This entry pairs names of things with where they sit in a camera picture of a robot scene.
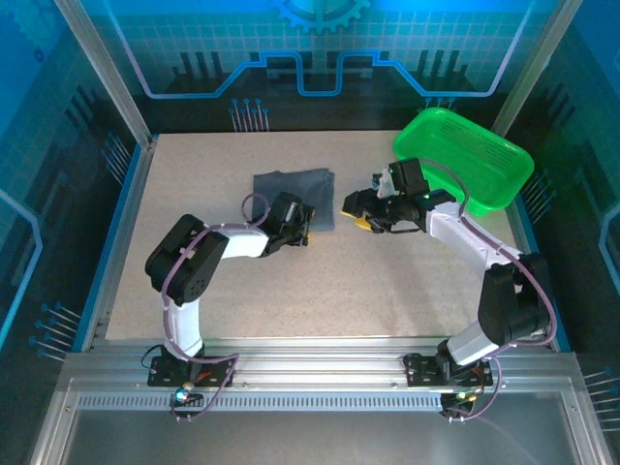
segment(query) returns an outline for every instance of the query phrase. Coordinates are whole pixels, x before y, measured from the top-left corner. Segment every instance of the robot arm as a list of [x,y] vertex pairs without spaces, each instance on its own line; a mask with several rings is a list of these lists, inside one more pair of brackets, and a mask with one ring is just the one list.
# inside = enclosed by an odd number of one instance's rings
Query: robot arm
[[393,229],[401,221],[413,222],[447,244],[482,280],[478,320],[438,348],[445,379],[460,367],[548,325],[548,313],[532,285],[497,250],[501,247],[518,257],[549,295],[546,262],[540,255],[523,255],[467,215],[461,216],[452,195],[444,190],[430,191],[417,159],[393,163],[375,174],[373,181],[373,189],[354,192],[345,199],[343,213],[373,233],[417,231]]
[[[202,350],[200,332],[200,296],[209,285],[223,259],[237,257],[263,258],[283,245],[305,246],[314,209],[288,193],[281,193],[269,209],[265,221],[256,228],[225,227],[209,232],[198,243],[194,253],[174,273],[167,294],[172,339],[183,354],[194,357]],[[164,237],[146,262],[145,271],[158,292],[172,267],[196,235],[207,228],[193,215],[182,216]],[[186,360],[168,339],[166,350],[175,358]]]

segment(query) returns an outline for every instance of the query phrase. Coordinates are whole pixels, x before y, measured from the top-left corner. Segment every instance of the aluminum frame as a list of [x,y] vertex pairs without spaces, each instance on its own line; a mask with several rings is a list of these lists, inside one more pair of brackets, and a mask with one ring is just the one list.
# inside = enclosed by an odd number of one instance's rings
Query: aluminum frame
[[[416,399],[422,395],[430,399],[423,409],[416,405],[408,408],[402,402],[395,410],[432,411],[438,408],[436,403],[432,404],[431,394],[439,395],[447,389],[407,387],[401,358],[411,352],[433,355],[440,341],[407,337],[221,339],[209,341],[207,352],[240,354],[234,383],[226,395],[241,400],[238,405],[236,401],[224,402],[225,407],[234,405],[237,411],[256,411],[248,402],[248,408],[243,407],[243,398],[247,396],[268,395],[285,402],[292,394],[305,399],[323,393],[331,397],[354,394],[361,398],[368,394],[369,398],[380,400],[394,396]],[[146,341],[108,343],[88,354],[67,355],[30,463],[61,463],[71,444],[79,410],[166,410],[166,399],[173,389],[145,384],[147,372],[140,366],[140,358],[148,347]],[[575,456],[584,464],[613,463],[574,354],[524,348],[500,356],[500,361],[505,374],[501,395],[559,394]],[[355,409],[362,406],[341,403],[331,410]],[[260,410],[282,409],[274,403],[273,407],[263,406]]]
[[[127,252],[138,215],[146,175],[153,156],[150,134],[121,76],[79,2],[55,0],[114,103],[144,150],[123,210],[102,287],[97,294],[83,354],[67,355],[52,396],[46,419],[31,458],[32,464],[61,463],[79,410],[93,408],[106,398],[132,398],[139,402],[105,404],[106,410],[164,410],[165,403],[149,403],[153,395],[168,396],[171,389],[145,385],[140,358],[150,341],[105,340],[109,309],[116,293],[120,266]],[[493,129],[504,135],[570,24],[581,0],[565,0],[549,20],[540,49],[532,54]],[[268,394],[285,398],[292,392],[312,396],[322,392],[369,392],[382,398],[439,395],[443,387],[408,388],[401,358],[419,352],[434,355],[437,338],[281,338],[223,339],[207,341],[210,354],[240,353],[232,388],[226,395]],[[567,429],[581,463],[611,464],[612,458],[590,402],[573,354],[553,354],[546,349],[525,348],[500,356],[506,386],[502,392],[560,394]]]
[[566,30],[573,22],[583,0],[560,0],[552,16],[542,31],[541,38],[530,54],[523,69],[516,79],[506,101],[502,105],[491,131],[505,137],[512,123],[518,116],[525,101],[530,96],[534,85],[549,64],[551,55],[560,44]]
[[54,0],[54,3],[65,17],[81,49],[139,146],[143,149],[148,148],[151,142],[151,132],[81,2],[79,0]]

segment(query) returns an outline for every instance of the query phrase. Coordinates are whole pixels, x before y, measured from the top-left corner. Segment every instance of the purple cable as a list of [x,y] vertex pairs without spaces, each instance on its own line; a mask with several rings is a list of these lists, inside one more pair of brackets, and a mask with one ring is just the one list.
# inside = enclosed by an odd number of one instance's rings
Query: purple cable
[[485,359],[495,360],[495,363],[497,363],[498,375],[497,375],[495,389],[493,390],[493,394],[491,395],[491,398],[489,399],[489,401],[486,403],[486,405],[482,409],[480,409],[475,414],[466,413],[467,416],[462,417],[463,421],[467,421],[470,419],[481,419],[481,415],[488,410],[488,408],[497,398],[499,391],[500,391],[500,385],[502,384],[502,367],[500,365],[499,360],[496,358],[496,356],[506,351],[507,349],[509,349],[510,347],[514,345],[515,346],[543,346],[543,345],[548,344],[555,338],[555,334],[557,333],[557,329],[558,329],[558,320],[557,320],[557,317],[555,316],[555,311],[553,310],[553,304],[551,303],[551,299],[544,291],[543,286],[541,286],[541,283],[538,282],[538,280],[534,277],[534,275],[530,272],[530,270],[527,269],[527,267],[523,263],[521,263],[517,257],[514,257],[510,252],[507,252],[506,250],[504,250],[500,246],[500,244],[496,243],[495,241],[487,237],[486,234],[484,234],[483,232],[479,231],[476,227],[474,227],[474,225],[472,225],[469,222],[467,217],[464,216],[465,205],[467,205],[467,202],[469,201],[469,191],[465,187],[465,184],[463,184],[463,181],[461,181],[461,179],[456,175],[456,173],[452,171],[450,168],[448,168],[446,165],[436,162],[435,160],[430,160],[427,158],[418,158],[418,160],[421,163],[432,165],[434,167],[439,168],[440,170],[445,171],[452,179],[454,179],[454,181],[456,182],[460,190],[463,192],[463,202],[460,204],[458,208],[458,219],[465,226],[465,228],[467,228],[473,235],[475,235],[478,239],[482,240],[486,244],[493,247],[493,249],[495,249],[497,253],[502,254],[505,258],[510,260],[514,264],[514,266],[516,266],[517,269],[521,273],[523,273],[523,275],[527,278],[527,280],[532,284],[532,286],[538,293],[539,297],[542,300],[542,303],[544,303],[544,307],[546,308],[547,313],[549,314],[549,325],[551,326],[551,330],[546,335],[546,337],[544,337],[543,339],[540,339],[537,341],[518,341],[517,340],[514,343],[507,344],[506,346],[496,349],[495,351],[491,352],[490,354],[484,357]]
[[[466,411],[464,411],[462,409],[450,408],[448,410],[451,410],[453,412],[457,412],[457,413],[459,413],[461,415],[468,415],[468,412],[466,412]],[[519,443],[516,439],[514,439],[514,437],[508,431],[506,431],[504,428],[502,428],[499,424],[495,423],[494,421],[491,421],[490,419],[483,418],[483,417],[479,417],[479,418],[476,418],[476,419],[478,421],[483,422],[487,426],[490,426],[491,428],[495,429],[495,431],[497,431],[502,436],[504,436],[506,439],[508,439],[517,449],[519,449],[523,453],[523,455],[525,455],[527,458],[529,458],[530,461],[534,465],[543,465],[534,455],[532,455],[530,453],[530,451],[528,451],[526,448],[524,448],[521,445],[521,443]]]
[[[264,213],[263,213],[263,216],[259,218],[256,222],[251,223],[249,220],[249,217],[245,213],[245,204],[250,199],[253,199],[253,198],[261,199],[261,201],[263,201]],[[243,219],[246,221],[246,223],[244,224],[225,223],[222,225],[210,226],[200,231],[198,234],[196,234],[196,237],[194,237],[194,239],[190,242],[190,244],[185,248],[183,253],[180,255],[180,257],[174,264],[174,266],[170,269],[170,272],[168,273],[168,276],[166,276],[166,279],[164,280],[164,284],[162,285],[162,300],[164,301],[164,315],[163,315],[164,316],[164,332],[166,333],[166,338],[168,339],[168,342],[170,342],[170,345],[172,346],[172,348],[180,356],[186,358],[189,361],[193,361],[194,363],[209,364],[209,363],[221,363],[223,361],[230,361],[230,360],[232,361],[232,365],[229,367],[229,370],[226,376],[224,377],[224,381],[218,387],[217,391],[215,391],[215,394],[213,395],[211,400],[206,404],[206,406],[200,412],[195,414],[193,417],[188,416],[187,418],[183,418],[176,414],[173,406],[170,407],[170,412],[176,417],[177,421],[180,421],[181,419],[187,419],[187,421],[191,421],[192,418],[199,418],[202,415],[204,415],[213,406],[218,395],[220,394],[220,392],[222,391],[226,383],[229,381],[229,379],[233,375],[234,368],[236,367],[236,363],[239,360],[239,354],[232,354],[230,356],[214,356],[214,357],[208,357],[208,358],[199,358],[199,357],[187,355],[185,351],[183,351],[178,346],[178,344],[176,344],[176,342],[174,341],[173,335],[172,335],[171,316],[170,316],[171,299],[168,297],[168,287],[170,286],[172,278],[174,277],[176,272],[179,270],[183,262],[187,260],[187,258],[192,253],[192,251],[196,248],[199,242],[206,237],[207,234],[213,231],[223,230],[223,229],[241,228],[241,229],[249,230],[249,229],[254,229],[260,226],[262,223],[264,223],[264,221],[267,219],[267,215],[269,214],[269,202],[266,199],[266,197],[261,194],[254,194],[254,193],[250,194],[245,199],[243,199],[243,202],[241,203],[241,214],[243,216]]]
[[[475,228],[469,222],[467,217],[463,215],[463,213],[465,211],[465,205],[467,205],[467,202],[469,201],[470,197],[469,197],[469,191],[465,187],[465,184],[463,184],[463,181],[460,180],[460,178],[456,175],[456,173],[454,171],[452,171],[450,168],[448,168],[447,166],[445,166],[445,165],[443,165],[441,163],[438,163],[438,162],[436,162],[434,160],[430,160],[430,159],[427,159],[427,158],[418,158],[418,159],[422,163],[425,163],[427,165],[432,165],[434,167],[437,167],[437,168],[445,171],[447,174],[449,174],[449,176],[452,179],[454,179],[454,181],[456,182],[456,184],[458,185],[460,190],[463,192],[463,202],[461,203],[460,207],[458,208],[458,217],[461,220],[461,222],[463,223],[463,225],[465,226],[465,228],[467,228],[478,239],[482,240],[486,244],[488,244],[491,247],[493,247],[493,249],[495,249],[499,254],[503,255],[508,260],[510,260],[514,264],[514,266],[516,266],[517,269],[521,273],[523,273],[523,275],[527,278],[527,280],[532,284],[532,286],[534,287],[534,289],[538,293],[539,297],[541,298],[542,303],[544,304],[544,307],[546,308],[546,311],[549,314],[549,325],[551,326],[551,330],[546,335],[546,337],[544,337],[543,339],[540,339],[538,341],[515,341],[515,344],[517,346],[544,346],[544,345],[548,344],[549,342],[551,342],[555,338],[555,335],[556,335],[557,330],[558,330],[558,319],[555,316],[555,310],[553,310],[553,304],[551,303],[551,299],[549,298],[549,296],[544,291],[543,286],[541,286],[541,283],[538,282],[538,280],[534,277],[534,275],[530,272],[530,270],[527,269],[527,267],[523,263],[521,263],[518,260],[517,257],[514,257],[510,252],[507,252],[506,250],[504,250],[500,246],[500,244],[498,244],[495,241],[493,241],[490,238],[488,238],[486,236],[486,234],[484,234],[483,232],[480,232],[477,228]],[[503,351],[508,349],[510,346],[511,345],[500,347],[499,349],[495,350],[494,352],[492,352],[491,354],[489,354],[486,357],[487,358],[491,358],[491,357],[497,356],[498,354],[501,354]]]
[[462,417],[463,421],[469,421],[470,419],[477,419],[479,416],[481,416],[484,412],[486,412],[489,409],[491,404],[495,402],[495,399],[500,393],[500,386],[502,385],[502,379],[503,379],[502,365],[500,365],[500,360],[498,360],[497,358],[492,358],[492,360],[497,364],[497,380],[495,380],[495,389],[493,389],[491,398],[488,399],[488,402],[484,405],[484,407],[482,407],[480,410],[478,410],[474,414],[469,413],[467,414],[467,417]]

